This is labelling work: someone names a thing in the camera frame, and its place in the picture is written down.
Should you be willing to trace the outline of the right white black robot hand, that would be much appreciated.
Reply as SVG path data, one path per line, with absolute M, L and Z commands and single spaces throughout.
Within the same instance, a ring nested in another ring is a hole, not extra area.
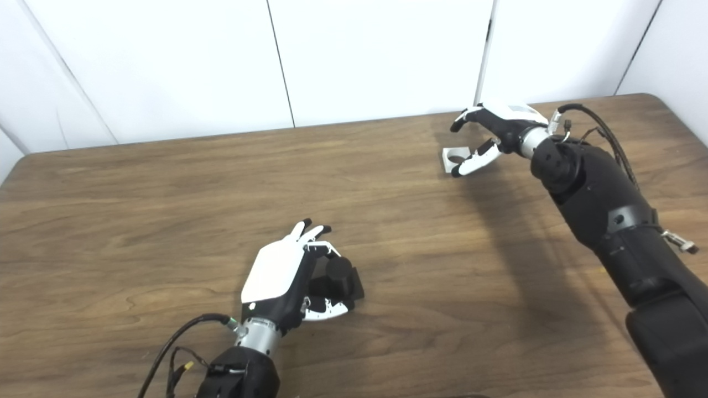
M 548 119 L 522 103 L 508 105 L 490 100 L 466 108 L 453 121 L 450 131 L 457 133 L 467 123 L 480 124 L 494 137 L 450 169 L 455 178 L 472 174 L 503 154 L 516 153 L 530 159 L 539 144 L 551 137 Z

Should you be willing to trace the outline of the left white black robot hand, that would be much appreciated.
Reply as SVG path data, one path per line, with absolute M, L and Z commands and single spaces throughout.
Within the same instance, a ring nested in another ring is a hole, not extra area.
M 314 227 L 306 218 L 259 249 L 241 290 L 241 322 L 263 319 L 285 336 L 303 322 L 333 319 L 354 309 L 351 298 L 309 290 L 320 259 L 343 259 L 333 244 L 319 239 L 331 230 L 329 225 Z

